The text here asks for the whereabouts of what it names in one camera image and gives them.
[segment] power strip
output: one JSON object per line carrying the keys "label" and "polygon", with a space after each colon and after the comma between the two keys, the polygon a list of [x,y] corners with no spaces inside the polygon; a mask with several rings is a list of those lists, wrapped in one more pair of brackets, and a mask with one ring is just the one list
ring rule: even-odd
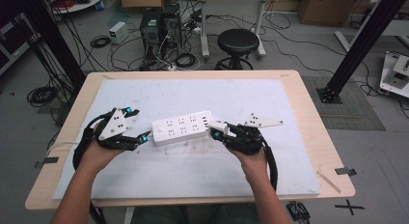
{"label": "power strip", "polygon": [[153,140],[156,146],[207,136],[210,111],[202,111],[152,123]]}

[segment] floor mat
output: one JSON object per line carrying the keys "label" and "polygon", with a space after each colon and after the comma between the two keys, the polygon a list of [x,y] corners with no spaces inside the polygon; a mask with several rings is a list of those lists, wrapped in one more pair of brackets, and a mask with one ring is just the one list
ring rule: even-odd
{"label": "floor mat", "polygon": [[327,129],[385,130],[353,79],[346,83],[340,93],[342,104],[328,104],[321,102],[316,88],[324,88],[331,78],[312,76],[302,78]]}

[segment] black round stool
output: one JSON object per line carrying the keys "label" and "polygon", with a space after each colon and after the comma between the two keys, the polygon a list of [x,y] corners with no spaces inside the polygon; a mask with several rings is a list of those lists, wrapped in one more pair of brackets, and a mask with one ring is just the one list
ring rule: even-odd
{"label": "black round stool", "polygon": [[251,70],[253,69],[253,66],[241,57],[252,53],[259,47],[259,38],[256,34],[245,29],[230,29],[219,35],[217,44],[223,51],[231,55],[231,57],[217,62],[217,70],[222,68],[226,70],[243,70],[240,62],[246,63]]}

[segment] computer tower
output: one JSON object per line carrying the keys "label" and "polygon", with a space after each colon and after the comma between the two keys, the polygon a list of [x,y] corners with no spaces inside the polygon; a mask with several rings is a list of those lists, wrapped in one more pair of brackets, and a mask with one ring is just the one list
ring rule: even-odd
{"label": "computer tower", "polygon": [[167,42],[161,8],[146,8],[140,25],[142,41],[148,60],[163,59]]}
{"label": "computer tower", "polygon": [[163,11],[163,19],[166,25],[166,33],[169,36],[168,47],[182,47],[179,4],[167,4]]}

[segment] person's left arm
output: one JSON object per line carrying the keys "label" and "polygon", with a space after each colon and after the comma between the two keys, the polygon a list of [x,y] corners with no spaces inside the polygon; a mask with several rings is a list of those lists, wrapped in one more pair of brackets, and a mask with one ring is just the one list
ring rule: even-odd
{"label": "person's left arm", "polygon": [[94,140],[85,151],[50,223],[88,223],[91,191],[96,175],[123,151],[107,150]]}

